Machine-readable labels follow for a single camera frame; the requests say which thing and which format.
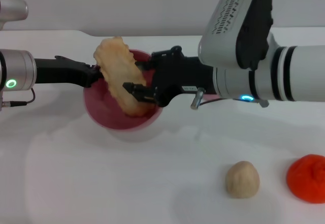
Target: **white surface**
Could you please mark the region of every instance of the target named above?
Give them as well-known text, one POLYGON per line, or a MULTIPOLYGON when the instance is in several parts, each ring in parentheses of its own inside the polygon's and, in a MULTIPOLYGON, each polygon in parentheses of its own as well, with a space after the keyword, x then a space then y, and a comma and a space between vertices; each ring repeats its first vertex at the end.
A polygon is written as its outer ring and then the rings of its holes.
MULTIPOLYGON (((274 29, 281 45, 325 45, 325 28, 274 29)), ((0 47, 93 63, 102 38, 78 31, 5 31, 0 47)), ((200 37, 125 38, 147 52, 200 37)), ((0 223, 323 223, 324 205, 297 200, 284 173, 297 157, 325 154, 325 104, 222 101, 190 110, 181 95, 148 128, 110 132, 86 114, 82 89, 36 85, 37 99, 0 113, 0 223), (224 192, 230 164, 251 161, 261 189, 250 200, 224 192)), ((30 92, 6 93, 26 99, 30 92)))
MULTIPOLYGON (((219 0, 26 0, 7 29, 74 29, 97 36, 202 35, 219 0)), ((325 26, 325 0, 273 0, 275 26, 325 26)))

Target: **ventilation slot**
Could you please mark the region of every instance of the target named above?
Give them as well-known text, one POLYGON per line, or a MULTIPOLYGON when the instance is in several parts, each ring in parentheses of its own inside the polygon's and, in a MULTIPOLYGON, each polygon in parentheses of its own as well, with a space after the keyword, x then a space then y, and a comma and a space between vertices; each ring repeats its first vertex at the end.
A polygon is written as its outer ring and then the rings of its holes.
POLYGON ((212 27, 211 34, 221 34, 229 31, 237 15, 237 10, 242 0, 224 0, 220 5, 222 8, 218 10, 215 24, 212 27))

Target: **black band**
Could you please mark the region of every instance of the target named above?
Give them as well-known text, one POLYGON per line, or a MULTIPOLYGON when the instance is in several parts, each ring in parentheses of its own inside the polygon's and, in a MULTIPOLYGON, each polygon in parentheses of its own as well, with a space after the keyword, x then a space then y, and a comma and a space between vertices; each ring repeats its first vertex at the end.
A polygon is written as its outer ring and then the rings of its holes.
POLYGON ((259 96, 257 94, 256 84, 255 84, 255 71, 249 71, 248 79, 249 79, 249 88, 252 96, 255 99, 259 100, 259 96))
POLYGON ((295 48, 296 46, 291 46, 288 49, 283 64, 284 93, 288 101, 295 101, 293 98, 293 94, 291 93, 291 85, 290 85, 290 64, 291 64, 291 58, 293 56, 295 48))
POLYGON ((0 82, 0 91, 3 90, 6 84, 7 80, 7 66, 6 66, 6 60, 4 55, 0 51, 0 66, 1 66, 1 71, 2 71, 2 76, 1 76, 1 82, 0 82))
POLYGON ((281 53, 283 51, 284 47, 279 47, 274 54, 272 64, 271 64, 271 82, 272 82, 272 90, 273 90, 273 95, 274 98, 278 101, 282 101, 283 99, 281 98, 280 95, 280 90, 278 86, 278 66, 279 66, 279 60, 281 53))

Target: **black cable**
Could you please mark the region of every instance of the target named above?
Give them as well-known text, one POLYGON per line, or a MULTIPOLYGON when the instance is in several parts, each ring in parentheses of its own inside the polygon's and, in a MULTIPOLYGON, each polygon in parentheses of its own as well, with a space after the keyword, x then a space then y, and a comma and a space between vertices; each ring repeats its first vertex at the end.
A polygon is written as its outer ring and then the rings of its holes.
MULTIPOLYGON (((213 100, 209 100, 209 101, 204 101, 202 102, 199 106, 211 103, 211 102, 217 102, 217 101, 223 101, 223 100, 227 100, 227 99, 222 99, 222 98, 217 98, 217 99, 213 99, 213 100)), ((239 100, 239 99, 233 99, 234 101, 242 101, 242 102, 251 102, 251 101, 246 101, 246 100, 239 100)))
POLYGON ((31 92, 32 92, 32 99, 30 101, 27 101, 27 104, 34 102, 34 100, 36 99, 36 94, 33 88, 31 88, 31 92))
POLYGON ((222 99, 222 98, 217 98, 217 99, 213 99, 213 100, 209 100, 209 101, 204 101, 200 104, 200 106, 211 103, 211 102, 217 102, 217 101, 222 101, 222 100, 226 100, 226 99, 222 99))
POLYGON ((31 88, 32 92, 32 100, 30 101, 9 101, 10 107, 17 107, 17 106, 26 106, 27 104, 32 103, 36 99, 36 94, 33 88, 31 88))

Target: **silver cylinder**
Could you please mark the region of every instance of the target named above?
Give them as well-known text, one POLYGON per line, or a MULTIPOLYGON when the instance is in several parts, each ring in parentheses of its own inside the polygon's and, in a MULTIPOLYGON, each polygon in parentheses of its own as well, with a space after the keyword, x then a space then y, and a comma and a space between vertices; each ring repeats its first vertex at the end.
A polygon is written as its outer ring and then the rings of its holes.
POLYGON ((3 91, 29 90, 36 81, 37 68, 33 56, 25 50, 1 50, 7 67, 3 91))
POLYGON ((217 88, 220 97, 240 99, 243 95, 251 95, 249 71, 243 69, 217 69, 217 88))

